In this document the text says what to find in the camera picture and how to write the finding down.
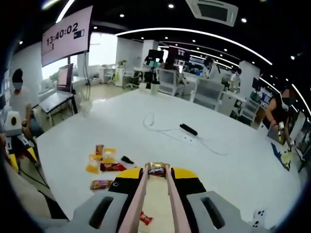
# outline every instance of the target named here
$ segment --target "white cable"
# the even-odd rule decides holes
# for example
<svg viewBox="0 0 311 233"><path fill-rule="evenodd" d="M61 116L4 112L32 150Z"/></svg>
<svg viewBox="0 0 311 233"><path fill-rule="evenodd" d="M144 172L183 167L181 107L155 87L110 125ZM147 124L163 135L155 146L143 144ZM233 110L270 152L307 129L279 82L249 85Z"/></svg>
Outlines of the white cable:
<svg viewBox="0 0 311 233"><path fill-rule="evenodd" d="M152 115L152 122L151 122L151 124L147 125L147 124L145 123L145 120L146 120L146 118L147 118L149 115ZM175 140L177 140L177 141L180 141L180 142L184 143L184 141L179 140L178 138L172 137L172 136L170 136L170 135L168 135L168 134L165 133L165 132L168 132L168 131L178 130L179 128L178 128L178 129L176 129L176 128L175 128L175 129L166 129L166 130L162 130L162 129L152 129L152 128L150 128L150 126L153 126L153 125L155 124L155 114L154 114L154 113L149 113L149 114L147 114L147 115L145 116L144 120L142 121L142 124L143 124L144 128L146 128L146 129L149 130L149 131L154 131L154 132L162 133L162 134L164 134L164 135L166 135L166 136L168 136L168 137L170 137L170 138L173 138L173 139L175 139ZM205 148L207 148L210 152L213 152L214 154L217 154L217 155L223 155L223 156L224 156L224 155L228 155L228 152L226 152L226 153L219 153L219 152L216 152L215 150L212 150L209 146L207 146L206 144L203 143L203 140L205 140L205 141L215 141L215 139L209 139L209 140L207 140L207 139L205 139L205 138L198 137L198 136L195 136L194 138L197 138L198 141L199 141ZM226 146L227 149L228 149L227 151L229 151L229 146L228 146L227 144L222 143L222 142L221 142L221 144L223 144L224 146Z"/></svg>

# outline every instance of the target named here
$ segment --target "person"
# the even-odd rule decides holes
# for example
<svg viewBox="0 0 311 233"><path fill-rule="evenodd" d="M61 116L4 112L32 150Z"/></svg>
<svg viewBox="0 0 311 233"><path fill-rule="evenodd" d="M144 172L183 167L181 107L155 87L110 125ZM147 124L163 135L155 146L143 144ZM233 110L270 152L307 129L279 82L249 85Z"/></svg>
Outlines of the person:
<svg viewBox="0 0 311 233"><path fill-rule="evenodd" d="M265 110L266 116L262 121L261 128L269 130L268 136L277 140L278 132L280 130L279 124L283 122L284 133L281 135L282 141L286 140L287 144L290 145L291 138L289 136L289 122L291 115L289 108L296 101L296 93L291 87L286 88L281 94L276 94L271 98L270 103Z"/></svg>
<svg viewBox="0 0 311 233"><path fill-rule="evenodd" d="M218 83L222 82L222 76L218 65L209 57L204 61L203 76Z"/></svg>
<svg viewBox="0 0 311 233"><path fill-rule="evenodd" d="M239 86L241 85L241 78L240 78L241 74L242 70L238 68L237 71L231 76L230 79L231 89L235 90L239 88Z"/></svg>
<svg viewBox="0 0 311 233"><path fill-rule="evenodd" d="M12 76L14 91L10 97L10 106L19 113L22 121L22 131L28 140L33 141L33 136L39 137L44 132L36 119L31 118L31 100L28 88L23 86L23 71L17 69Z"/></svg>

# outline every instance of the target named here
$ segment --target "floor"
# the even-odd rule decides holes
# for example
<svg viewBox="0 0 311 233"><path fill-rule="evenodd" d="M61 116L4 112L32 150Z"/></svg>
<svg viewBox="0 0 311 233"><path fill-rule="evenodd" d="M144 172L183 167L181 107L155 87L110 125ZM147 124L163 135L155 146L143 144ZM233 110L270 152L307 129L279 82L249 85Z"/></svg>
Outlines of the floor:
<svg viewBox="0 0 311 233"><path fill-rule="evenodd" d="M121 94L123 94L125 92L128 92L128 91L131 91L131 89L130 88L122 89L122 88L116 87L116 86L114 86L112 84L110 84L110 85L100 84L100 85L96 85L96 86L92 86L91 87L90 100L109 99L109 98L121 95ZM55 125L59 124L63 120L69 118L70 115L71 115L71 113L69 111L62 111L60 113L57 113L57 114L53 115L54 124ZM42 116L40 116L40 119L42 121L42 127L43 127L44 131L48 131L51 128L50 122L46 119L46 116L43 113L42 113ZM257 129L258 125L252 125L252 127ZM293 163L297 164L297 166L299 166L299 164L300 164L299 158L295 154L294 154ZM40 181L41 183L43 182L42 178L38 174L36 168L34 167L33 164L31 164L29 162L29 160L23 159L21 161L21 169L23 170L24 173L28 174L32 178ZM43 171L42 171L41 168L39 168L39 171L42 174L42 176L44 176ZM45 186L43 186L43 185L39 184L38 182L32 180L31 178L27 177L24 173L21 174L21 176L23 178L25 178L28 182L33 184L39 191L43 192L44 194L46 194L50 198L54 199L51 191L48 188L46 188ZM303 187L305 182L308 179L308 175L307 175L306 170L303 169L299 173L299 176L300 176L300 179L301 179L301 185ZM162 184L159 183L159 181L154 181L154 183L155 183L156 186L157 185L162 185ZM141 226L141 224L140 224L140 230L141 230L141 232L150 232L151 229L150 229L150 227L149 228L145 228L144 226Z"/></svg>

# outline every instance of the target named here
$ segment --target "white table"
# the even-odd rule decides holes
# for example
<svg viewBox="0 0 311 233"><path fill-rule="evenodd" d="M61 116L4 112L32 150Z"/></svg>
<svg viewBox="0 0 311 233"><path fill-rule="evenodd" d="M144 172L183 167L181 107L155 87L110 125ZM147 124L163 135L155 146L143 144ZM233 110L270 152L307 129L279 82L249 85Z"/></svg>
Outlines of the white table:
<svg viewBox="0 0 311 233"><path fill-rule="evenodd" d="M179 129L185 123L210 139L209 146L223 150L216 155L159 132L149 131L143 120L155 113L157 129ZM138 165L162 161L194 171L207 191L215 191L251 221L256 209L267 208L267 228L278 224L300 194L297 168L285 170L274 156L271 140L234 119L186 100L138 90L97 100L87 117L74 115L37 139L42 168L58 204L72 219L74 209L90 198L94 179L115 178L85 171L88 155L96 144L116 148Z"/></svg>

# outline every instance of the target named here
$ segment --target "black cable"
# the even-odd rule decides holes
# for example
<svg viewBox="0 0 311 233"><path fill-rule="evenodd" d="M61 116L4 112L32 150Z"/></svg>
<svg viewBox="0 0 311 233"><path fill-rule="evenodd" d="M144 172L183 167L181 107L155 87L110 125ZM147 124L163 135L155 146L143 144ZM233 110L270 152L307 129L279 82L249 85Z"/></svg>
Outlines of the black cable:
<svg viewBox="0 0 311 233"><path fill-rule="evenodd" d="M20 169L20 171L21 171L22 173L24 173L24 174L25 174L27 177L29 177L30 179L36 181L37 183L41 184L42 186L44 186L44 187L46 187L46 188L48 188L48 189L50 189L50 187L47 185L47 183L45 183L45 181L44 181L44 179L43 179L41 173L39 172L39 170L38 170L37 168L36 168L36 170L37 170L37 172L39 173L39 175L40 175L40 177L41 177L41 179L43 180L44 183L42 183L42 182L36 180L35 178L31 177L31 176L28 175L26 172L24 172L21 168L19 168L19 169Z"/></svg>

